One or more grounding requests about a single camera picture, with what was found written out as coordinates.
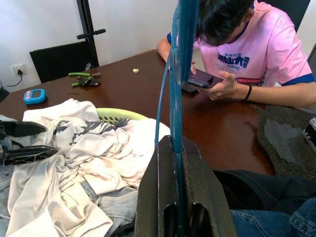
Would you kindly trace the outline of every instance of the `person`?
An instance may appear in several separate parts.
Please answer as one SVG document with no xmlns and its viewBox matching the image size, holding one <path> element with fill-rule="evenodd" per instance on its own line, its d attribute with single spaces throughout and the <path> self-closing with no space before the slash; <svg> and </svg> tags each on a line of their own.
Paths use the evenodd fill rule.
<svg viewBox="0 0 316 237">
<path fill-rule="evenodd" d="M 165 61 L 170 47 L 171 34 L 157 44 Z M 198 88 L 211 100 L 316 106 L 315 78 L 294 24 L 285 12 L 269 4 L 200 0 L 194 49 L 200 49 L 206 72 L 223 79 L 212 88 Z"/>
</svg>

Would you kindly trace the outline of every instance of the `pink t-shirt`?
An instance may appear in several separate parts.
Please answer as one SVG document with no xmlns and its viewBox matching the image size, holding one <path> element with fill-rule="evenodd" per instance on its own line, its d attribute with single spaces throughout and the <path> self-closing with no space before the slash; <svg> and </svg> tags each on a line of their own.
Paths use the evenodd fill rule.
<svg viewBox="0 0 316 237">
<path fill-rule="evenodd" d="M 315 81 L 288 15 L 257 0 L 254 6 L 253 18 L 236 41 L 218 47 L 195 42 L 205 70 L 217 77 L 219 71 L 234 73 L 237 82 L 260 86 Z"/>
</svg>

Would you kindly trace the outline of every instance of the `gray mat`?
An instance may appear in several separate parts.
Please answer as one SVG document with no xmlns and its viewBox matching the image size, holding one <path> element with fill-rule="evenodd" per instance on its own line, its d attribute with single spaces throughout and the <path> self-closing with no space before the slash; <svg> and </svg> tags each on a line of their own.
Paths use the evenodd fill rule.
<svg viewBox="0 0 316 237">
<path fill-rule="evenodd" d="M 255 107 L 260 115 L 258 141 L 268 153 L 276 175 L 316 181 L 316 154 L 303 136 L 316 114 L 279 106 Z"/>
</svg>

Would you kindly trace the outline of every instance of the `yellow basket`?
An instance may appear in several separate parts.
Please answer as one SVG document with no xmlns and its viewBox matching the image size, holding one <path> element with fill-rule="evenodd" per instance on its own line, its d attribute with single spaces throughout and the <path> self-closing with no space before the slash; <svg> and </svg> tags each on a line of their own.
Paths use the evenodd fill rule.
<svg viewBox="0 0 316 237">
<path fill-rule="evenodd" d="M 111 124 L 116 123 L 120 119 L 133 119 L 133 120 L 147 119 L 146 116 L 140 115 L 138 113 L 128 111 L 128 110 L 114 109 L 114 108 L 97 108 L 97 112 L 98 112 L 100 121 L 108 122 Z"/>
</svg>

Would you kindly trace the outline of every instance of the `pile of clothes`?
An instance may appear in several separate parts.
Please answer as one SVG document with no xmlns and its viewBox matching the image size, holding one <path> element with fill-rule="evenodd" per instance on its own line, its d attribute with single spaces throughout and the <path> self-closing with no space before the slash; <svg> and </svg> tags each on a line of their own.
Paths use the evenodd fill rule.
<svg viewBox="0 0 316 237">
<path fill-rule="evenodd" d="M 99 121 L 91 102 L 70 99 L 24 113 L 47 127 L 10 137 L 19 146 L 59 152 L 42 161 L 0 167 L 0 237 L 101 237 L 132 223 L 137 189 L 155 149 L 154 119 Z M 161 139 L 170 129 L 160 125 Z"/>
</svg>

